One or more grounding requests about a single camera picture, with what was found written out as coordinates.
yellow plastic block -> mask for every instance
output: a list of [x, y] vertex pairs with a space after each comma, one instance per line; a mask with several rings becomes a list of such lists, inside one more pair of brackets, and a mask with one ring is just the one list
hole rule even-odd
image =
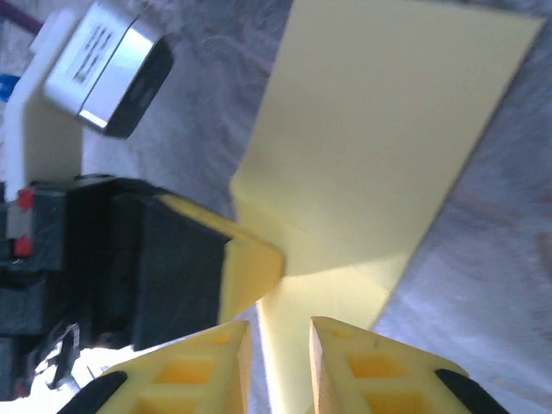
[[453, 362], [328, 317], [310, 324], [316, 414], [469, 414], [438, 379]]
[[98, 414], [248, 412], [251, 332], [230, 322], [112, 367], [128, 378]]
[[287, 258], [259, 303], [274, 414], [311, 405], [312, 316], [374, 323], [542, 24], [436, 2], [293, 2], [231, 183], [240, 223]]
[[239, 224], [183, 198], [166, 194], [161, 201], [178, 213], [230, 237], [226, 243], [219, 323], [240, 315], [281, 280], [285, 257], [273, 245]]

black rubber tip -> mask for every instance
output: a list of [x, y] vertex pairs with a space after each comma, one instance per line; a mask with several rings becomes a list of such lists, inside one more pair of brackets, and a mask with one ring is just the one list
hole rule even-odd
[[437, 369], [435, 374], [472, 414], [509, 414], [473, 379], [448, 369]]
[[96, 378], [80, 390], [58, 414], [96, 414], [127, 378], [123, 371]]

gray carpet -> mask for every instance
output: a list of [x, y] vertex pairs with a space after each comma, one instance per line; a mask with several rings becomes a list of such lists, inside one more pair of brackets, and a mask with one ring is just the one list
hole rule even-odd
[[[45, 16], [64, 2], [20, 3]], [[127, 141], [87, 134], [85, 170], [147, 179], [231, 216], [229, 177], [291, 1], [126, 3], [180, 38], [177, 61]], [[545, 0], [466, 3], [552, 16]], [[2, 71], [16, 72], [28, 37], [6, 36]], [[551, 79], [547, 24], [376, 327], [456, 361], [513, 413], [552, 412]], [[269, 412], [259, 352], [251, 408]]]

yellow paper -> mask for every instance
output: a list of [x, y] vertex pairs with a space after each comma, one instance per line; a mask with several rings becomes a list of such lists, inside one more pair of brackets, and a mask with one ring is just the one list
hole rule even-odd
[[295, 0], [232, 182], [241, 224], [288, 259], [259, 303], [274, 413], [312, 404], [311, 316], [375, 321], [541, 25], [439, 3]]

white plastic mount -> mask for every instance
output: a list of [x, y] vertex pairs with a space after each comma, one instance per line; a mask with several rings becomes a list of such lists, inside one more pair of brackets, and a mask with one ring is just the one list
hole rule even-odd
[[63, 9], [48, 17], [31, 45], [35, 53], [4, 112], [6, 201], [33, 181], [73, 179], [81, 172], [83, 127], [43, 95], [47, 75], [80, 15]]

